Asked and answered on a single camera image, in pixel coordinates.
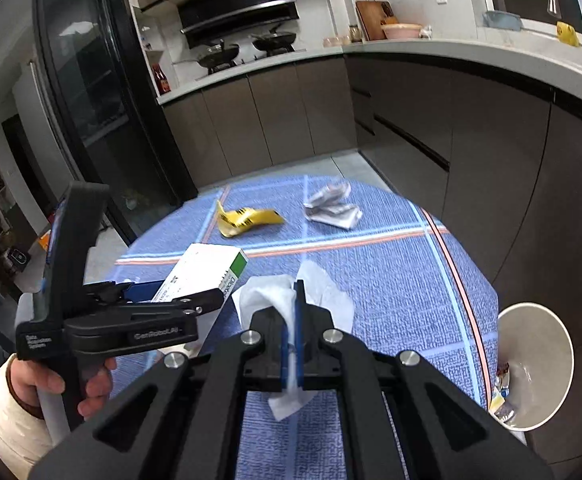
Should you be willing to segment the person's left hand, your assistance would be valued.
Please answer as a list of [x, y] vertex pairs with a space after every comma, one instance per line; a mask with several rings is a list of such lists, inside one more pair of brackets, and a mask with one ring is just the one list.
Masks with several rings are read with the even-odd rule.
[[[116, 367], [116, 359], [107, 359], [97, 374], [88, 380], [85, 398], [77, 408], [78, 413], [85, 419], [96, 414], [108, 402], [113, 390], [112, 372]], [[40, 409], [38, 393], [61, 394], [65, 389], [64, 380], [53, 370], [33, 361], [21, 361], [18, 358], [10, 361], [6, 379], [14, 400], [32, 415]]]

